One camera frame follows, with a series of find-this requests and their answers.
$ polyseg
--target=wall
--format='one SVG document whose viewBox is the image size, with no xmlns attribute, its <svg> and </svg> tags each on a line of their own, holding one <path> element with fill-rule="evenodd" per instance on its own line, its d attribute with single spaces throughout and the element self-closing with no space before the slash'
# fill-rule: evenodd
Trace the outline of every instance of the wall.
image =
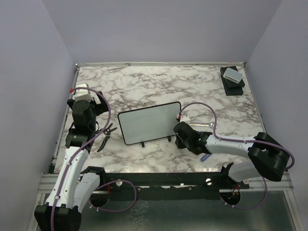
<svg viewBox="0 0 308 231">
<path fill-rule="evenodd" d="M 281 0 L 43 0 L 76 63 L 248 61 Z"/>
<path fill-rule="evenodd" d="M 75 65 L 40 0 L 0 4 L 0 229 L 26 230 Z"/>
<path fill-rule="evenodd" d="M 269 134 L 291 150 L 295 197 L 308 229 L 308 1 L 284 0 L 247 65 Z"/>
</svg>

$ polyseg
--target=metal frame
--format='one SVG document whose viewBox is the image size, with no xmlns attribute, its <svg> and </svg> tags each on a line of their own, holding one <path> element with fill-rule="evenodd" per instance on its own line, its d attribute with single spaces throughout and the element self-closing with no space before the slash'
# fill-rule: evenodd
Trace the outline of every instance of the metal frame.
<svg viewBox="0 0 308 231">
<path fill-rule="evenodd" d="M 79 70 L 80 67 L 84 67 L 84 66 L 91 66 L 91 67 L 98 67 L 98 66 L 192 66 L 192 65 L 200 65 L 200 66 L 217 66 L 217 67 L 223 67 L 223 66 L 242 66 L 244 68 L 245 71 L 245 75 L 249 84 L 249 88 L 251 90 L 252 96 L 254 101 L 256 101 L 255 99 L 255 95 L 253 93 L 253 90 L 251 88 L 249 79 L 248 79 L 248 75 L 247 75 L 247 71 L 246 71 L 246 67 L 245 67 L 245 63 L 161 63 L 161 62 L 123 62 L 123 63 L 94 63 L 94 64 L 76 64 L 76 73 L 75 73 L 75 78 L 74 78 L 74 82 L 73 82 L 73 86 L 74 87 L 76 85 L 77 82 L 77 77 L 79 74 Z M 261 121 L 261 125 L 264 131 L 266 131 L 259 108 L 256 104 L 256 108 L 257 108 L 257 112 Z M 66 119 L 67 119 L 67 113 L 68 113 L 68 107 L 64 116 L 64 119 L 62 121 L 62 129 L 60 131 L 59 134 L 59 139 L 57 142 L 57 146 L 53 155 L 53 159 L 52 159 L 52 164 L 55 165 L 56 163 L 56 159 L 57 159 L 57 154 L 58 154 L 58 150 L 59 150 L 59 145 L 60 145 L 60 141 L 63 135 L 63 130 L 65 127 L 65 123 L 66 123 Z M 34 204 L 34 208 L 33 208 L 33 212 L 35 210 L 36 205 L 42 205 L 44 203 L 46 194 L 49 194 L 57 180 L 58 174 L 42 174 L 41 177 L 41 181 L 38 187 L 38 194 L 35 200 L 35 204 Z M 290 209 L 290 213 L 295 225 L 295 229 L 297 231 L 303 231 L 304 229 L 304 224 L 302 222 L 299 210 L 297 208 L 297 203 L 293 194 L 293 185 L 291 182 L 291 178 L 289 176 L 288 172 L 285 172 L 283 177 L 282 177 L 282 181 L 280 182 L 273 182 L 273 181 L 266 181 L 267 185 L 268 185 L 268 190 L 269 191 L 284 191 L 285 194 L 285 198 L 288 204 L 288 207 Z M 248 182 L 250 185 L 249 189 L 242 189 L 241 191 L 248 191 L 248 192 L 256 192 L 256 191 L 264 191 L 264 182 L 262 180 L 262 178 L 255 178 L 255 179 L 250 179 Z M 179 185 L 179 187 L 188 187 L 187 185 Z M 220 192 L 230 192 L 230 190 L 220 190 Z M 30 219 L 30 223 L 28 225 L 27 231 L 38 231 L 38 224 L 34 218 L 34 215 L 31 216 Z"/>
</svg>

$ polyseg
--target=marble surface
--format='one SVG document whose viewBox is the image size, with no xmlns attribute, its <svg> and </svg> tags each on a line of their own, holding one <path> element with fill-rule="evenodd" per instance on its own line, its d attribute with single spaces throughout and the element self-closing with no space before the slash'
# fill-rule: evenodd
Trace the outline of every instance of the marble surface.
<svg viewBox="0 0 308 231">
<path fill-rule="evenodd" d="M 111 122 L 118 129 L 112 132 L 105 148 L 97 152 L 104 135 L 96 139 L 83 169 L 87 166 L 104 167 L 106 172 L 202 172 L 219 171 L 227 162 L 239 163 L 245 158 L 212 154 L 205 162 L 202 155 L 186 149 L 179 150 L 167 139 L 140 144 L 124 144 L 117 114 L 122 111 L 143 108 L 163 103 L 180 101 L 182 105 L 201 101 L 214 108 L 218 115 L 217 133 L 230 136 L 254 136 L 262 131 L 255 102 L 253 100 L 244 69 L 246 86 L 243 96 L 226 96 L 220 78 L 220 67 L 206 66 L 114 66 L 81 67 L 77 84 L 87 83 L 101 90 L 111 106 Z M 214 121 L 211 112 L 201 105 L 192 105 L 183 112 L 194 122 Z M 104 126 L 107 113 L 97 121 Z M 60 171 L 65 137 L 73 122 L 68 114 L 60 143 L 55 173 Z M 193 127 L 195 130 L 211 131 L 210 128 Z"/>
</svg>

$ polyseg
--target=black pliers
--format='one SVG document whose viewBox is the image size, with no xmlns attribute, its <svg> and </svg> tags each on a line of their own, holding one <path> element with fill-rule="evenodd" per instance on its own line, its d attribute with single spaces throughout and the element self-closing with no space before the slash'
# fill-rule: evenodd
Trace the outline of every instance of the black pliers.
<svg viewBox="0 0 308 231">
<path fill-rule="evenodd" d="M 100 146 L 99 149 L 97 150 L 97 152 L 100 152 L 100 151 L 105 147 L 105 145 L 106 145 L 106 143 L 107 143 L 107 140 L 109 140 L 109 138 L 110 138 L 110 133 L 111 133 L 112 131 L 114 131 L 114 130 L 117 129 L 117 128 L 110 129 L 112 125 L 113 125 L 113 123 L 111 123 L 111 124 L 108 126 L 108 128 L 106 128 L 105 131 L 103 132 L 106 136 L 105 136 L 105 138 L 104 138 L 104 140 L 103 140 L 101 146 Z"/>
</svg>

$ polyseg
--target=dark gray floor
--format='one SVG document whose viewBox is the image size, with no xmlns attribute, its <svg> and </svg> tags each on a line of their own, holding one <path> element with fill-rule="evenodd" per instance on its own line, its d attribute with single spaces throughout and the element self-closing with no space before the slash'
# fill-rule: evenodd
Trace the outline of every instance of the dark gray floor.
<svg viewBox="0 0 308 231">
<path fill-rule="evenodd" d="M 242 193 L 239 205 L 260 201 L 263 192 Z M 110 202 L 110 209 L 129 202 Z M 270 192 L 265 204 L 254 210 L 235 210 L 221 201 L 138 201 L 124 213 L 82 212 L 81 231 L 294 231 L 284 193 Z"/>
</svg>

